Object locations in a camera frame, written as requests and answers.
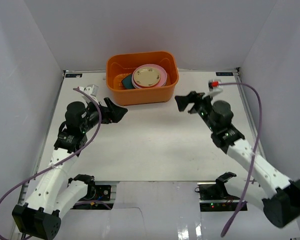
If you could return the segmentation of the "beige floral round plate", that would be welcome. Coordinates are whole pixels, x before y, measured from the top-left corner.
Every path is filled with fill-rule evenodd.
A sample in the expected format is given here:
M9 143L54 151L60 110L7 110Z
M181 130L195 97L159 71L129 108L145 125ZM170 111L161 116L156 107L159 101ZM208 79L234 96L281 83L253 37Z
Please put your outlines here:
M132 74L132 83L139 86L157 85L162 78L162 71L155 65L143 65L138 67Z

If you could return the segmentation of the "teal square plate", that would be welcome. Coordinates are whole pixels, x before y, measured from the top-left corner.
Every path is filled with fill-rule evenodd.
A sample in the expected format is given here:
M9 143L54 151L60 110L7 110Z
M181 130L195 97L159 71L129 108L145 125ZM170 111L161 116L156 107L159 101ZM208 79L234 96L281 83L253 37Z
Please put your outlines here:
M127 75L122 81L121 81L123 87L126 90L134 89L134 85L132 83L132 74Z

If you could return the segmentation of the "orange round plate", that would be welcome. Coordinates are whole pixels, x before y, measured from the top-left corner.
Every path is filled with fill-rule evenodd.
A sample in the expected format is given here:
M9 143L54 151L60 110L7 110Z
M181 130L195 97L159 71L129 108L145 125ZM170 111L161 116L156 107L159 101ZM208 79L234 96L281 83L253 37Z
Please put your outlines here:
M137 84L134 84L133 86L134 86L135 89L154 89L154 88L157 87L156 85L152 85L152 86L140 86L140 85L137 85Z

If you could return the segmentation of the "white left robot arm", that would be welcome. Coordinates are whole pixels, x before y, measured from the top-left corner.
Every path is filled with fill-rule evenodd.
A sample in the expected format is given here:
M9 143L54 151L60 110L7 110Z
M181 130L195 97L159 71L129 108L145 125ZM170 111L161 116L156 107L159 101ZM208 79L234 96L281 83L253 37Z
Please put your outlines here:
M87 132L98 124L118 123L128 110L115 105L108 97L105 106L88 100L71 102L66 107L65 121L60 125L53 145L50 170L40 178L33 193L23 205L16 205L12 217L18 230L31 237L52 240L56 237L62 218L80 200L96 197L95 178L68 173L79 158L79 150L87 142Z

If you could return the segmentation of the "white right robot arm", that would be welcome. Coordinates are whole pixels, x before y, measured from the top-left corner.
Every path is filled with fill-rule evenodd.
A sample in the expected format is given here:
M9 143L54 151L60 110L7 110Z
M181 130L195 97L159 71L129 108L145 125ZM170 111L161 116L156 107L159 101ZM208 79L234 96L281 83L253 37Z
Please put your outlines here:
M208 94L190 92L175 96L178 110L183 112L192 104L189 114L198 114L211 130L215 146L239 163L255 179L255 183L226 172L215 180L206 192L226 200L230 196L242 197L263 211L266 218L277 228L283 228L300 216L300 179L292 180L279 172L253 147L245 136L232 124L233 112L228 102L212 101Z

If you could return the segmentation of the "pink round plate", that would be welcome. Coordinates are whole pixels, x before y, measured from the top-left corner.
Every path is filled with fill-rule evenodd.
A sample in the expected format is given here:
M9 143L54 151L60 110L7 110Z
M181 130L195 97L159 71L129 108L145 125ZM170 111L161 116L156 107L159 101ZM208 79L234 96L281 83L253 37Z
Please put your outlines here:
M167 79L168 79L167 72L161 66L159 66L157 64L144 64L144 65L141 65L141 66L145 66L145 65L154 65L154 66L160 68L160 70L161 70L161 80L160 80L160 82L156 86L157 86L157 88L165 86L166 83L167 83Z

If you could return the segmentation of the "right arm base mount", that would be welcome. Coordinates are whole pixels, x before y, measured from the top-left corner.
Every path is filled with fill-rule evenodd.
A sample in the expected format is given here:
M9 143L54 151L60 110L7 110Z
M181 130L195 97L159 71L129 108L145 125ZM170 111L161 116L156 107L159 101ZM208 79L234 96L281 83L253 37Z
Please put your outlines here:
M199 196L201 213L234 212L240 198L232 195L220 195L215 190L215 182L199 182L194 192Z

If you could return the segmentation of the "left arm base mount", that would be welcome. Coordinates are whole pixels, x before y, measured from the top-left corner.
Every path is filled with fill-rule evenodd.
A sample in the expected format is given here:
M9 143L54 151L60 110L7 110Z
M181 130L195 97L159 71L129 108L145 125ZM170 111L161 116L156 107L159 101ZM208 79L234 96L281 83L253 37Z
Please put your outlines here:
M90 193L81 198L79 202L82 204L76 204L74 210L111 210L114 200L112 199L112 186L111 185L96 185L91 188Z

